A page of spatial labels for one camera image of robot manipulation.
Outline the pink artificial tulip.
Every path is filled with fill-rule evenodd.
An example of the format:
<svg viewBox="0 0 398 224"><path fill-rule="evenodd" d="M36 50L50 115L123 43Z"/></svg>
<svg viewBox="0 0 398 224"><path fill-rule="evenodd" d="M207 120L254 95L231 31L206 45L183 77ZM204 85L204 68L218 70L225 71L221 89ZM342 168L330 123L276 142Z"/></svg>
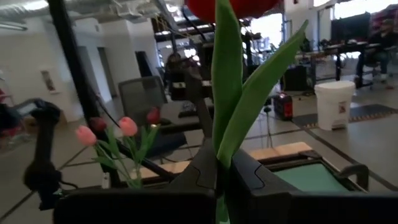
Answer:
<svg viewBox="0 0 398 224"><path fill-rule="evenodd" d="M88 147L94 148L94 145L96 144L96 141L98 140L98 138L96 137L94 132L87 126L79 126L75 130L75 134L76 134L78 140L81 143L83 143L85 146L88 146ZM129 172L127 170L127 167L125 166L123 160L118 161L117 159L112 159L112 158L109 158L108 156L101 157L97 153L97 156L95 158L93 158L93 161L99 162L101 165L104 165L107 168L117 171L124 178L125 178L125 173Z"/></svg>
<svg viewBox="0 0 398 224"><path fill-rule="evenodd" d="M129 149L130 155L134 161L135 167L135 184L138 188L142 188L142 177L141 177L141 163L138 155L138 149L134 136L138 132L136 123L129 117L123 117L119 120L119 128L123 134L123 141L126 147Z"/></svg>

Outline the black table clamp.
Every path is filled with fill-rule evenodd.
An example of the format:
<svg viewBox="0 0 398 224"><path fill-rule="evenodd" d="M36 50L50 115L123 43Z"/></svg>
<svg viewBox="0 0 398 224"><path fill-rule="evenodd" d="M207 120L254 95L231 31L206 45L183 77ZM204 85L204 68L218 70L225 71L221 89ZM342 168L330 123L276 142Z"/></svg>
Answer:
<svg viewBox="0 0 398 224"><path fill-rule="evenodd" d="M364 190L369 190L369 169L364 164L352 164L342 169L338 177L348 178L356 176L356 184Z"/></svg>

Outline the black frame post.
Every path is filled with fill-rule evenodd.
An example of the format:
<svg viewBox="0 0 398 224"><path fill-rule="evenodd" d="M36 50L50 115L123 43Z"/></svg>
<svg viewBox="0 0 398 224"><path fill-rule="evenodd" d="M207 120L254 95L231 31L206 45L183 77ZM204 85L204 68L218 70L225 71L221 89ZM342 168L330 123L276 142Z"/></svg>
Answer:
<svg viewBox="0 0 398 224"><path fill-rule="evenodd" d="M64 0L47 0L47 2L83 110L86 125L91 128L91 118L98 117L100 112L98 111L94 93L92 92L86 76L86 71L78 53L75 34L71 26L65 2Z"/></svg>

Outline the black monitor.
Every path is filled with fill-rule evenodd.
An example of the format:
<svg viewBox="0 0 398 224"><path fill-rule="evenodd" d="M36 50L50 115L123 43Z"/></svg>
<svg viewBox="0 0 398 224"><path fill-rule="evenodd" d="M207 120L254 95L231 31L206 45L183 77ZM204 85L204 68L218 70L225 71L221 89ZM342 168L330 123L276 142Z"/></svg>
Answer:
<svg viewBox="0 0 398 224"><path fill-rule="evenodd" d="M333 43L340 43L351 39L363 41L368 38L371 15L358 14L331 21L331 38Z"/></svg>

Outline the black desk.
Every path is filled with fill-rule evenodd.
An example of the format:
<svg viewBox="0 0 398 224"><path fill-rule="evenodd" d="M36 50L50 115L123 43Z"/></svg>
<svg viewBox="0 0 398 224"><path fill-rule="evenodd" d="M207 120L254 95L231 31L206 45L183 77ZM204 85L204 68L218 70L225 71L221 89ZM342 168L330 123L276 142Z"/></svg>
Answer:
<svg viewBox="0 0 398 224"><path fill-rule="evenodd" d="M327 46L323 49L325 55L336 56L335 62L335 80L341 80L341 54L350 53L350 52L359 52L361 54L364 53L365 50L378 48L380 44L369 44L367 42L357 42L355 44L336 44ZM370 80L363 79L363 73L359 74L359 77L354 81L356 88L362 87L372 87L373 82Z"/></svg>

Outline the silver ceiling duct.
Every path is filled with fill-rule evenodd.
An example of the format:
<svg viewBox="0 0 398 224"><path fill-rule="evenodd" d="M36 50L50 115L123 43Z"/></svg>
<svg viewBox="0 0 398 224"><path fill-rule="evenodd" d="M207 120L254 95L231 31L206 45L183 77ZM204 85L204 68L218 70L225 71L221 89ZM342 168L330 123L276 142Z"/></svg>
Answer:
<svg viewBox="0 0 398 224"><path fill-rule="evenodd" d="M49 2L55 0L27 0L14 4L0 4L0 18L25 19L46 16L49 13ZM108 9L122 9L128 6L135 10L137 6L150 3L150 0L63 0L69 11L78 13L98 12Z"/></svg>

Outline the black case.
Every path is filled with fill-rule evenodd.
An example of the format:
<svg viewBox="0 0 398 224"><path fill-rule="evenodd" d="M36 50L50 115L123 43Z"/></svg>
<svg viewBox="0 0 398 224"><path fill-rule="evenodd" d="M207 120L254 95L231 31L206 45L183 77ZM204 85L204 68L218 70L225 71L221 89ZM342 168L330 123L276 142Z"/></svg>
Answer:
<svg viewBox="0 0 398 224"><path fill-rule="evenodd" d="M282 91L305 91L307 85L307 69L304 66L288 68L280 79Z"/></svg>

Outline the red and black device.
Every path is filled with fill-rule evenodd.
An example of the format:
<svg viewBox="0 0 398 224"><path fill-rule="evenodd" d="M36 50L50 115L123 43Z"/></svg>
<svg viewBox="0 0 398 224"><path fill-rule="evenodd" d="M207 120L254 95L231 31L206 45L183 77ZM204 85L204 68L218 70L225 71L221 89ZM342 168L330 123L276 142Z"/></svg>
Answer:
<svg viewBox="0 0 398 224"><path fill-rule="evenodd" d="M293 101L290 95L279 93L273 99L274 112L283 121L293 118Z"/></svg>

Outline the person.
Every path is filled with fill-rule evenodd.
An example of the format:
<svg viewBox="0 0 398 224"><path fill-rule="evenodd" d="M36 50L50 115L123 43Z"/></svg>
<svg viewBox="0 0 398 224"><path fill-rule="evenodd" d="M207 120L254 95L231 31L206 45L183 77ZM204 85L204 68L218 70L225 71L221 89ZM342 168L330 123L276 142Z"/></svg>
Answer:
<svg viewBox="0 0 398 224"><path fill-rule="evenodd" d="M164 79L169 93L172 92L173 84L184 81L184 73L189 59L182 57L179 53L171 53L165 64Z"/></svg>
<svg viewBox="0 0 398 224"><path fill-rule="evenodd" d="M386 19L382 21L380 29L368 39L369 44L379 44L378 47L367 49L359 55L356 76L354 79L356 88L359 88L363 79L363 67L365 65L376 65L379 63L381 82L386 84L387 89L394 87L387 84L387 67L389 63L389 51L398 41L398 34L394 32L394 21Z"/></svg>

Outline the grey mesh office chair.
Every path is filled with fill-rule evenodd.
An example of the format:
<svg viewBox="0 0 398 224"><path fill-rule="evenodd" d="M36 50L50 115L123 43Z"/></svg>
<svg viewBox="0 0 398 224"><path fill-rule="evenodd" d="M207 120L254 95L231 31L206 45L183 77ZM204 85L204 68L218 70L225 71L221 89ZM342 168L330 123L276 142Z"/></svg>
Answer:
<svg viewBox="0 0 398 224"><path fill-rule="evenodd" d="M146 124L146 115L154 107L160 109L160 129L146 158L159 160L162 164L193 159L198 146L189 145L185 133L198 129L198 120L194 117L178 116L183 103L167 99L159 77L136 78L121 82L118 89L123 115L133 119L139 128L134 138L137 147L139 147L141 127Z"/></svg>

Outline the green mat in black frame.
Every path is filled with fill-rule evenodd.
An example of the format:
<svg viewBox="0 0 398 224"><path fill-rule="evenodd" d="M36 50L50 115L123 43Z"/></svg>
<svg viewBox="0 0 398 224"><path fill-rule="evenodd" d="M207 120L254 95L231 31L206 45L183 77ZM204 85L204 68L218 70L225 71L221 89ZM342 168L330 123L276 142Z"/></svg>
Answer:
<svg viewBox="0 0 398 224"><path fill-rule="evenodd" d="M367 192L356 184L356 176L338 177L339 170L320 154L311 151L283 156L269 156L258 160L282 180L302 191Z"/></svg>

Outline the dark red artificial tulip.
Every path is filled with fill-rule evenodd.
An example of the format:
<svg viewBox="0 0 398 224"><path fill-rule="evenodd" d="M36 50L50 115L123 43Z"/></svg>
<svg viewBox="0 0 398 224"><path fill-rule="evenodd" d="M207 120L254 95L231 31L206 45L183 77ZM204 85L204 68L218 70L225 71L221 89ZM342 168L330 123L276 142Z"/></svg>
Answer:
<svg viewBox="0 0 398 224"><path fill-rule="evenodd" d="M146 155L152 149L156 139L157 132L160 128L160 109L152 108L146 115L146 124L141 127L141 136L139 138L139 150L137 152L137 160L140 166L159 174L159 166L146 159Z"/></svg>
<svg viewBox="0 0 398 224"><path fill-rule="evenodd" d="M105 140L97 140L94 148L101 157L108 156L112 159L122 160L121 153L118 148L118 140L114 135L113 128L108 128L103 118L95 117L90 119L91 127L94 131L104 132L107 137Z"/></svg>

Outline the white plastic bucket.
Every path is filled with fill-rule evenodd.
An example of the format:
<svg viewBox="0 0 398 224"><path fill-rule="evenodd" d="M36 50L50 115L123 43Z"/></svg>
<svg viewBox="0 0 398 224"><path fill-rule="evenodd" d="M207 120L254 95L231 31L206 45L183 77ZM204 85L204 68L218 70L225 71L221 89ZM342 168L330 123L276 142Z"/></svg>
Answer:
<svg viewBox="0 0 398 224"><path fill-rule="evenodd" d="M348 80L315 85L318 127L331 131L348 124L355 83Z"/></svg>

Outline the clear glass vase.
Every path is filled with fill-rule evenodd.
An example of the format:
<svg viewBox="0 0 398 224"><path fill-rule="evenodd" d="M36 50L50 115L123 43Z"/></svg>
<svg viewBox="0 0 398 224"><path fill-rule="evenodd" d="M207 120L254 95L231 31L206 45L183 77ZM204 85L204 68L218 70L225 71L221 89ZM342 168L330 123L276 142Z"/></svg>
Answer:
<svg viewBox="0 0 398 224"><path fill-rule="evenodd" d="M131 172L125 173L127 186L131 189L142 189L142 175L139 169L134 169Z"/></svg>

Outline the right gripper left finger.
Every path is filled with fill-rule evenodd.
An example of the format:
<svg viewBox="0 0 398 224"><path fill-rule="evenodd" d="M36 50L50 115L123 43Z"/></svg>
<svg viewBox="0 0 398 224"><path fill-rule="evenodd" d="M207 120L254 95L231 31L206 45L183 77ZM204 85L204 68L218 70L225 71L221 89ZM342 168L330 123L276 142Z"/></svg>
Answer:
<svg viewBox="0 0 398 224"><path fill-rule="evenodd" d="M193 160L167 188L171 190L215 190L217 173L217 160L212 140L204 139Z"/></svg>

